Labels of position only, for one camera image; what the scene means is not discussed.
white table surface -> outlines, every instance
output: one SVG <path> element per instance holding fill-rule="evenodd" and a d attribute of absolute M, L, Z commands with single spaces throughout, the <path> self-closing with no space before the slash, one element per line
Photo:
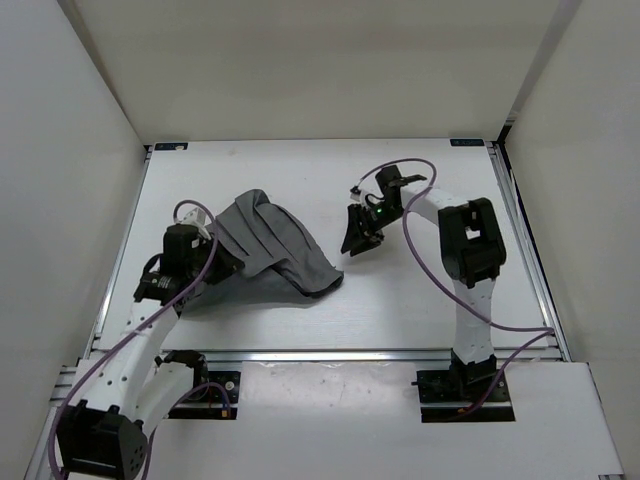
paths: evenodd
<path fill-rule="evenodd" d="M 585 364 L 507 370 L 515 422 L 422 424 L 411 363 L 243 365 L 238 419 L 165 420 L 153 480 L 597 480 L 622 473 Z M 87 479 L 71 475 L 71 480 Z"/>
<path fill-rule="evenodd" d="M 162 250 L 173 206 L 184 198 L 220 212 L 252 188 L 288 209 L 307 227 L 329 261 L 344 270 L 343 285 L 310 302 L 293 289 L 273 286 L 232 292 L 218 305 L 204 302 L 183 315 L 167 349 L 448 349 L 454 304 L 419 269 L 400 222 L 385 229 L 383 245 L 355 258 L 339 252 L 349 189 L 370 168 L 388 160 L 423 157 L 438 166 L 437 186 L 469 199 L 489 198 L 507 249 L 493 299 L 493 319 L 541 326 L 542 314 L 525 270 L 484 147 L 451 147 L 448 139 L 191 142 L 184 151 L 152 154 L 100 348 L 110 348 L 125 325 L 142 266 Z M 404 164 L 403 174 L 430 172 Z M 375 181 L 371 179 L 372 188 Z M 419 217 L 410 229 L 438 277 L 450 281 L 440 260 L 437 228 Z M 498 348 L 513 348 L 530 334 L 494 331 Z M 537 346 L 546 346 L 541 341 Z"/>

cable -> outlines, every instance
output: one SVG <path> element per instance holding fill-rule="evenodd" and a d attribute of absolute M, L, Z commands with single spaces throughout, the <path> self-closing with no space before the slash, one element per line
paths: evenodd
<path fill-rule="evenodd" d="M 538 340 L 542 340 L 547 335 L 549 335 L 548 332 L 543 332 L 540 335 L 537 335 L 537 336 L 533 337 L 528 342 L 523 343 L 522 346 L 518 347 L 511 355 L 509 355 L 509 357 L 507 357 L 507 359 L 504 361 L 504 363 L 502 364 L 500 369 L 496 372 L 495 376 L 493 377 L 493 381 L 489 385 L 489 388 L 487 388 L 487 391 L 484 392 L 482 394 L 482 396 L 478 400 L 476 400 L 473 405 L 467 407 L 464 410 L 464 412 L 459 413 L 458 415 L 456 415 L 454 417 L 451 417 L 451 418 L 449 418 L 449 419 L 447 419 L 445 421 L 446 422 L 455 422 L 457 420 L 460 420 L 463 417 L 466 417 L 467 415 L 472 414 L 473 412 L 478 410 L 480 407 L 482 407 L 482 405 L 484 405 L 484 402 L 487 401 L 487 398 L 489 398 L 491 393 L 496 389 L 496 387 L 498 386 L 498 383 L 500 383 L 500 380 L 504 376 L 504 372 L 507 369 L 507 365 L 509 365 L 518 355 L 520 355 L 520 353 L 525 351 L 528 347 L 530 347 L 531 345 L 536 343 Z"/>
<path fill-rule="evenodd" d="M 231 418 L 231 402 L 229 401 L 229 396 L 227 395 L 227 391 L 222 388 L 222 385 L 220 385 L 219 383 L 216 382 L 207 382 L 207 383 L 202 383 L 200 385 L 198 385 L 197 387 L 192 388 L 191 390 L 189 390 L 187 393 L 185 393 L 180 400 L 178 400 L 173 407 L 175 407 L 176 405 L 178 405 L 179 403 L 184 402 L 187 398 L 189 398 L 191 395 L 193 395 L 194 393 L 198 392 L 199 390 L 205 389 L 209 390 L 209 388 L 217 388 L 218 390 L 220 390 L 220 394 L 222 395 L 222 399 L 224 400 L 223 405 L 226 405 L 227 407 L 227 415 L 229 416 L 229 418 Z M 156 431 L 154 430 L 153 432 L 151 432 L 151 435 L 149 435 L 149 443 L 147 444 L 147 456 L 144 459 L 144 469 L 142 470 L 142 476 L 140 477 L 140 480 L 147 480 L 147 476 L 149 475 L 149 468 L 151 467 L 151 454 L 153 453 L 153 440 L 156 436 Z"/>
<path fill-rule="evenodd" d="M 174 218 L 177 218 L 178 210 L 183 205 L 194 205 L 196 207 L 199 207 L 211 219 L 212 226 L 214 229 L 213 231 L 214 239 L 213 239 L 213 245 L 211 247 L 211 251 L 209 252 L 209 257 L 207 258 L 207 261 L 202 267 L 202 270 L 200 271 L 198 276 L 193 280 L 193 282 L 191 282 L 187 287 L 185 287 L 184 290 L 182 290 L 178 295 L 176 295 L 169 302 L 167 302 L 163 307 L 158 309 L 156 313 L 151 315 L 144 322 L 140 323 L 140 325 L 138 325 L 138 327 L 135 330 L 133 330 L 126 337 L 124 337 L 122 340 L 116 343 L 111 350 L 106 352 L 104 356 L 98 359 L 98 361 L 95 364 L 93 364 L 91 368 L 89 368 L 89 370 L 87 370 L 87 373 L 85 373 L 76 382 L 76 384 L 73 387 L 71 387 L 69 394 L 65 397 L 65 399 L 62 401 L 62 403 L 58 407 L 58 411 L 56 412 L 56 415 L 53 419 L 53 423 L 51 425 L 51 431 L 49 432 L 49 438 L 47 441 L 47 456 L 49 458 L 49 466 L 51 467 L 51 473 L 53 474 L 53 477 L 55 478 L 55 480 L 65 480 L 65 476 L 64 476 L 65 474 L 61 471 L 58 465 L 58 461 L 56 459 L 56 446 L 55 446 L 56 430 L 58 429 L 58 425 L 60 424 L 60 419 L 62 418 L 62 414 L 64 413 L 65 408 L 69 406 L 69 403 L 73 399 L 74 395 L 78 393 L 80 388 L 82 388 L 82 386 L 85 383 L 87 383 L 89 378 L 91 378 L 94 373 L 96 373 L 101 367 L 103 367 L 111 358 L 113 358 L 120 350 L 122 350 L 140 332 L 142 332 L 149 325 L 155 322 L 163 313 L 165 313 L 167 310 L 172 308 L 176 303 L 178 303 L 180 300 L 186 297 L 187 294 L 189 294 L 200 282 L 202 282 L 205 275 L 207 274 L 207 271 L 209 270 L 209 267 L 213 263 L 213 258 L 215 256 L 216 249 L 218 248 L 218 224 L 216 223 L 215 217 L 213 216 L 211 211 L 200 202 L 197 202 L 195 200 L 182 200 L 178 202 L 178 204 L 173 209 Z"/>
<path fill-rule="evenodd" d="M 146 273 L 149 273 L 151 271 L 151 269 L 154 267 L 154 265 L 157 263 L 157 261 L 160 260 L 161 257 L 162 257 L 161 253 L 156 253 L 153 257 L 151 257 L 149 260 L 147 260 L 147 263 L 145 263 L 144 267 L 142 267 L 142 277 Z"/>
<path fill-rule="evenodd" d="M 436 277 L 435 274 L 429 269 L 427 264 L 424 262 L 424 260 L 422 259 L 422 257 L 418 253 L 418 250 L 416 249 L 415 244 L 413 243 L 413 240 L 411 239 L 411 234 L 409 233 L 409 225 L 408 225 L 408 217 L 409 217 L 409 213 L 412 213 L 411 212 L 411 207 L 413 206 L 413 204 L 418 199 L 420 199 L 422 197 L 425 197 L 433 189 L 433 185 L 435 184 L 436 177 L 438 176 L 438 169 L 436 168 L 436 166 L 432 162 L 430 162 L 429 160 L 425 160 L 425 159 L 422 159 L 422 158 L 405 158 L 405 159 L 401 159 L 401 160 L 392 160 L 390 162 L 385 162 L 382 165 L 378 165 L 377 167 L 375 167 L 372 170 L 369 170 L 367 173 L 365 173 L 360 178 L 360 181 L 358 182 L 358 187 L 362 184 L 362 182 L 367 177 L 369 177 L 371 174 L 377 172 L 378 170 L 380 170 L 380 169 L 382 169 L 384 167 L 387 167 L 389 165 L 395 165 L 395 164 L 398 164 L 398 163 L 405 163 L 405 162 L 424 163 L 426 165 L 429 165 L 429 167 L 431 168 L 431 171 L 433 172 L 433 177 L 431 178 L 431 180 L 427 184 L 426 188 L 424 188 L 420 192 L 416 193 L 413 197 L 411 197 L 409 202 L 407 202 L 407 205 L 404 208 L 404 212 L 402 214 L 402 231 L 404 233 L 404 238 L 407 241 L 407 246 L 409 247 L 409 250 L 411 251 L 411 254 L 413 255 L 413 258 L 416 259 L 416 262 L 418 262 L 418 265 L 420 266 L 422 271 L 427 275 L 427 277 L 429 277 L 429 279 L 436 285 L 436 287 L 438 287 L 447 297 L 449 297 L 451 300 L 453 300 L 455 303 L 460 305 L 462 308 L 467 310 L 469 313 L 471 313 L 472 315 L 474 315 L 478 319 L 482 320 L 487 325 L 490 325 L 490 326 L 492 326 L 492 327 L 494 327 L 494 328 L 496 328 L 498 330 L 503 330 L 503 331 L 506 331 L 506 332 L 525 332 L 525 333 L 542 332 L 540 335 L 537 335 L 532 340 L 527 341 L 521 347 L 516 349 L 504 361 L 504 363 L 502 364 L 502 366 L 500 367 L 498 372 L 496 372 L 496 374 L 495 374 L 495 376 L 493 378 L 493 381 L 489 385 L 489 388 L 487 388 L 487 391 L 484 394 L 482 394 L 482 396 L 478 400 L 476 400 L 476 402 L 474 404 L 472 404 L 470 407 L 468 407 L 463 413 L 461 413 L 461 414 L 449 419 L 449 421 L 455 421 L 455 420 L 458 420 L 458 419 L 460 419 L 462 417 L 465 417 L 465 416 L 475 412 L 480 407 L 482 407 L 484 402 L 487 400 L 487 398 L 489 398 L 491 393 L 495 390 L 496 386 L 500 382 L 500 379 L 504 375 L 504 372 L 505 372 L 505 370 L 507 368 L 507 365 L 509 365 L 526 348 L 528 348 L 529 346 L 531 346 L 532 344 L 534 344 L 538 340 L 541 340 L 541 339 L 543 339 L 544 337 L 546 337 L 548 335 L 553 335 L 555 333 L 555 331 L 551 327 L 510 327 L 510 326 L 507 326 L 507 325 L 500 325 L 499 323 L 495 323 L 489 317 L 487 317 L 487 316 L 483 315 L 482 313 L 478 312 L 473 307 L 468 305 L 466 302 L 464 302 L 463 300 L 458 298 L 455 295 L 455 293 L 453 293 L 451 290 L 449 290 L 440 280 L 438 280 L 438 277 Z"/>

black mounting plate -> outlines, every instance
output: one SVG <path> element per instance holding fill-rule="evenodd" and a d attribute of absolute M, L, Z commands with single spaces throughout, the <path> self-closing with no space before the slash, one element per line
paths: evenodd
<path fill-rule="evenodd" d="M 511 405 L 491 405 L 491 403 L 504 403 L 511 400 L 509 387 L 505 378 L 502 378 L 489 398 L 485 406 L 475 412 L 460 417 L 459 406 L 451 406 L 451 403 L 473 403 L 488 387 L 483 382 L 476 389 L 467 388 L 465 397 L 460 395 L 459 389 L 450 382 L 448 370 L 420 370 L 417 372 L 418 395 L 420 398 L 420 413 L 422 423 L 443 422 L 513 422 L 515 414 Z"/>
<path fill-rule="evenodd" d="M 177 406 L 169 412 L 169 418 L 196 419 L 196 420 L 235 420 L 238 416 L 237 405 L 240 398 L 240 380 L 242 374 L 237 371 L 209 371 L 209 381 L 221 385 L 229 396 L 231 403 L 231 416 L 228 416 L 226 406 L 219 406 L 222 403 L 222 395 L 218 389 L 209 389 L 209 393 L 203 395 L 201 399 L 186 400 L 182 405 Z"/>

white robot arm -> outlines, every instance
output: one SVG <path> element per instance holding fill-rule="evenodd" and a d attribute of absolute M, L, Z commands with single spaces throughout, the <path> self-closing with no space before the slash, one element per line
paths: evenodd
<path fill-rule="evenodd" d="M 64 408 L 56 436 L 66 472 L 133 480 L 160 421 L 185 394 L 207 384 L 202 354 L 173 351 L 164 358 L 157 356 L 184 305 L 203 287 L 169 308 L 170 302 L 201 275 L 204 283 L 215 284 L 244 266 L 219 243 L 213 262 L 209 260 L 214 242 L 203 220 L 196 209 L 167 228 L 163 252 L 143 269 L 121 338 L 132 332 L 135 336 Z M 163 307 L 163 313 L 140 330 Z M 152 375 L 154 362 L 157 369 Z"/>
<path fill-rule="evenodd" d="M 400 219 L 409 201 L 424 190 L 426 180 L 416 175 L 402 177 L 398 167 L 383 168 L 376 180 L 382 197 L 354 187 L 349 206 L 349 224 L 342 246 L 357 255 L 380 245 L 382 229 Z M 465 200 L 433 188 L 418 198 L 411 211 L 440 230 L 445 270 L 453 280 L 455 295 L 473 310 L 491 318 L 491 296 L 506 261 L 506 251 L 491 202 Z M 456 334 L 452 348 L 452 388 L 467 397 L 470 388 L 486 388 L 496 374 L 491 326 L 467 309 L 456 305 Z"/>

metal frame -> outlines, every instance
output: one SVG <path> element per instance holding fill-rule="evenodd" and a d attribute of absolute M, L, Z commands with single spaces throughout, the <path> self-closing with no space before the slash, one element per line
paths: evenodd
<path fill-rule="evenodd" d="M 506 360 L 514 350 L 497 350 L 498 362 Z M 209 352 L 205 353 L 210 371 L 242 370 L 244 362 L 288 363 L 316 362 L 339 364 L 346 362 L 411 362 L 416 370 L 446 370 L 451 363 L 449 350 L 399 350 L 399 351 L 316 351 L 316 352 Z M 557 362 L 560 354 L 556 348 L 529 349 L 518 355 L 516 362 Z M 76 375 L 75 367 L 61 370 L 51 394 L 51 405 L 58 405 L 66 396 Z"/>
<path fill-rule="evenodd" d="M 535 244 L 524 221 L 524 214 L 520 209 L 516 180 L 513 177 L 512 172 L 507 167 L 500 148 L 498 148 L 496 144 L 488 144 L 487 150 L 489 151 L 489 157 L 491 158 L 496 179 L 498 180 L 498 185 L 502 192 L 502 198 L 507 207 L 511 226 L 513 227 L 513 231 L 516 235 L 520 254 L 524 259 L 525 267 L 529 274 L 529 280 L 531 281 L 536 298 L 538 299 L 538 305 L 542 312 L 544 323 L 546 326 L 552 327 L 555 330 L 558 349 L 560 350 L 562 359 L 570 362 L 571 354 L 569 353 L 567 340 L 564 335 L 564 331 L 562 330 L 562 325 L 560 324 L 560 319 L 558 318 L 558 313 L 553 303 L 551 292 L 547 286 L 542 265 L 540 265 L 540 262 L 538 261 Z"/>
<path fill-rule="evenodd" d="M 147 178 L 147 170 L 149 170 L 149 161 L 151 160 L 152 153 L 153 146 L 149 147 L 149 149 L 147 150 L 147 155 L 144 159 L 144 167 L 142 170 L 142 178 L 140 179 L 140 185 L 138 185 L 133 208 L 131 209 L 129 219 L 127 220 L 127 230 L 124 234 L 124 237 L 122 238 L 122 242 L 120 243 L 120 248 L 118 249 L 118 254 L 116 255 L 116 260 L 113 264 L 113 270 L 111 271 L 111 276 L 109 277 L 109 283 L 107 283 L 107 290 L 105 291 L 104 297 L 102 297 L 100 310 L 98 311 L 98 316 L 95 323 L 93 324 L 93 328 L 91 329 L 89 342 L 85 347 L 82 358 L 89 358 L 89 355 L 91 354 L 91 347 L 93 345 L 93 339 L 97 334 L 102 333 L 104 322 L 107 318 L 107 312 L 109 311 L 109 305 L 111 304 L 113 289 L 115 288 L 116 280 L 118 279 L 118 272 L 120 272 L 120 265 L 122 265 L 122 257 L 124 256 L 127 241 L 129 240 L 129 234 L 131 233 L 131 226 L 133 225 L 133 220 L 136 216 L 136 210 L 138 209 L 138 202 L 140 201 L 140 195 L 142 194 L 142 187 L 144 186 L 144 181 Z"/>

